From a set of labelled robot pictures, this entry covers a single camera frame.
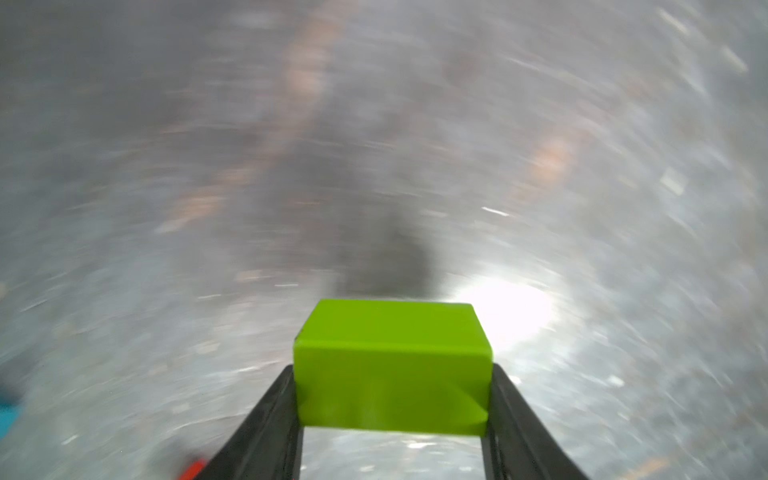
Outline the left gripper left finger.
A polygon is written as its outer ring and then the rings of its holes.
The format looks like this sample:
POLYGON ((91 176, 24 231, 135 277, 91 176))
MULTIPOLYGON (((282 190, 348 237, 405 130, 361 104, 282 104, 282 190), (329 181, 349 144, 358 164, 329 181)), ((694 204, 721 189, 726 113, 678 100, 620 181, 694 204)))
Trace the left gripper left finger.
POLYGON ((293 367, 286 366, 230 439, 195 477, 292 480, 300 477, 303 425, 293 367))

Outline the green rectangular block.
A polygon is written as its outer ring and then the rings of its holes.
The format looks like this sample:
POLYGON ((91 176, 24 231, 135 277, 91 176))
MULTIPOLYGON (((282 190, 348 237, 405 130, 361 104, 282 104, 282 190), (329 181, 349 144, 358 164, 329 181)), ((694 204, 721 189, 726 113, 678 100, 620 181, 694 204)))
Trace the green rectangular block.
POLYGON ((293 345, 310 427, 481 436, 493 352, 464 303, 324 299, 293 345))

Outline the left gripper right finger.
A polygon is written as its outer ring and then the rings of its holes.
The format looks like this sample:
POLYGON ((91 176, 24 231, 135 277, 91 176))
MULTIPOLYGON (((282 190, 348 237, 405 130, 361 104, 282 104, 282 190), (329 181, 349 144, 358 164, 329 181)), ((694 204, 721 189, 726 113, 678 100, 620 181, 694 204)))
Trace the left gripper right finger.
POLYGON ((481 438, 487 480, 587 480, 503 368, 495 364, 481 438))

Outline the red block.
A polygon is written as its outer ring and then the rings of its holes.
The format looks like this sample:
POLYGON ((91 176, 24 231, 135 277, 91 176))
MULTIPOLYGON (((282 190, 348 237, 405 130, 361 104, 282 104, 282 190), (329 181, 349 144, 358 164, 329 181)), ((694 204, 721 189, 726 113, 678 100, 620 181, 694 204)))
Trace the red block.
POLYGON ((207 462, 203 459, 195 459, 178 475, 177 480, 195 480, 204 470, 207 462))

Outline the teal small block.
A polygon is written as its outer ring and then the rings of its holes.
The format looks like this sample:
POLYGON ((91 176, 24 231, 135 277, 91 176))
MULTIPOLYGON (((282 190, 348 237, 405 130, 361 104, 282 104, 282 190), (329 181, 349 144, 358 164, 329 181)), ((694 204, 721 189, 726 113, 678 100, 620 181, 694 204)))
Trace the teal small block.
POLYGON ((2 400, 0 402, 0 438, 4 438, 21 413, 21 407, 17 403, 2 400))

